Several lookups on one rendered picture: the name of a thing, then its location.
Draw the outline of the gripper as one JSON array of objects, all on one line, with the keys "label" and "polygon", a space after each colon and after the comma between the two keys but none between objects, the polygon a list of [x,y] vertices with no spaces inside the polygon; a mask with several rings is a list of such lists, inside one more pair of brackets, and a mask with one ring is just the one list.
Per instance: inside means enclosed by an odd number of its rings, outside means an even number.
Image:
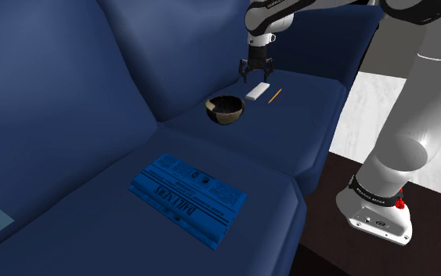
[{"label": "gripper", "polygon": [[268,77],[273,73],[273,59],[267,57],[266,46],[248,46],[248,58],[240,59],[239,74],[243,78],[244,83],[247,82],[249,71],[264,70],[263,80],[268,81]]}]

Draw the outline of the white flat remote control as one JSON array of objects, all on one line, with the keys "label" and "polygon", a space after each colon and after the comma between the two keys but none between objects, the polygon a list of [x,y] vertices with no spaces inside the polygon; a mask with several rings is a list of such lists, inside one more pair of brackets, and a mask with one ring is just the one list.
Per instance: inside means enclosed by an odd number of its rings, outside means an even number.
[{"label": "white flat remote control", "polygon": [[245,96],[245,99],[257,100],[268,88],[269,83],[260,82]]}]

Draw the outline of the black and beige bowl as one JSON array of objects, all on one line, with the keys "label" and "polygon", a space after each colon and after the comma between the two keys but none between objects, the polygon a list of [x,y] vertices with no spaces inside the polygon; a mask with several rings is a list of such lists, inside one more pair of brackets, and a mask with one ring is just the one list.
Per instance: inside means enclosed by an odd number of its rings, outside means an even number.
[{"label": "black and beige bowl", "polygon": [[244,109],[244,101],[237,96],[216,96],[205,103],[208,117],[219,125],[234,123],[244,113]]}]

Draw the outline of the blue folded newspaper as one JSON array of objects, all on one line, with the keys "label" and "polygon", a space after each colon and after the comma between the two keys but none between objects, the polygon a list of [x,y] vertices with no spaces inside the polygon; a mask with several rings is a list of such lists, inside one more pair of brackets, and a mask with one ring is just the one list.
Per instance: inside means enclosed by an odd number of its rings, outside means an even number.
[{"label": "blue folded newspaper", "polygon": [[170,154],[151,162],[128,189],[212,250],[247,198],[244,192]]}]

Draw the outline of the blue sofa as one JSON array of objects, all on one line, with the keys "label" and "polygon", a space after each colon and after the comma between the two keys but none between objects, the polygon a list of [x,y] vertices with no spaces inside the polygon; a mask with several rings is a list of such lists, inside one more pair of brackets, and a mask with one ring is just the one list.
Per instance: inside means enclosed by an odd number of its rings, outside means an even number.
[{"label": "blue sofa", "polygon": [[[0,276],[288,276],[338,117],[381,19],[314,7],[282,37],[329,43],[345,75],[278,66],[279,98],[220,126],[245,95],[249,0],[0,0]],[[200,170],[239,212],[210,249],[129,190],[158,158]]]}]

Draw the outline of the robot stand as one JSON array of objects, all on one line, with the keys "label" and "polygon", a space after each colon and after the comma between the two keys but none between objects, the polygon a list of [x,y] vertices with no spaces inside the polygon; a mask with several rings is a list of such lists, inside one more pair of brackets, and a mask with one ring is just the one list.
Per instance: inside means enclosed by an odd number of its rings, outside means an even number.
[{"label": "robot stand", "polygon": [[336,206],[336,194],[359,168],[327,156],[316,190],[305,197],[305,226],[289,276],[441,276],[441,194],[404,186],[413,234],[397,245],[351,227]]}]

